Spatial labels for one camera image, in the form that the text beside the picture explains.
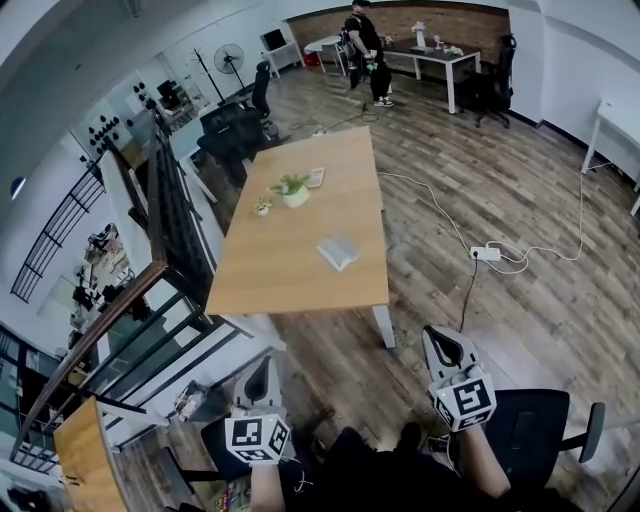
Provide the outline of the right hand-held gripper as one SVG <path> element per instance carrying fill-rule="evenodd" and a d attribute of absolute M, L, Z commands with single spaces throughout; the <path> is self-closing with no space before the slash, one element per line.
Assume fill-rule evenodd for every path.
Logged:
<path fill-rule="evenodd" d="M 422 343 L 431 379 L 437 381 L 429 385 L 429 395 L 450 431 L 487 422 L 497 399 L 491 375 L 475 364 L 478 354 L 471 340 L 451 328 L 427 325 Z M 472 366 L 443 379 L 443 365 Z"/>

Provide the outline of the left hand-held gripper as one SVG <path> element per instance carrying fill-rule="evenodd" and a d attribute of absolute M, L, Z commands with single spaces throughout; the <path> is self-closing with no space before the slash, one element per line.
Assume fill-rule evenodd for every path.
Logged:
<path fill-rule="evenodd" d="M 264 398 L 269 403 L 282 402 L 280 376 L 272 356 L 265 356 L 237 382 L 238 404 L 254 404 Z M 249 466 L 277 465 L 290 440 L 285 418 L 286 410 L 278 406 L 254 407 L 226 418 L 227 451 Z"/>

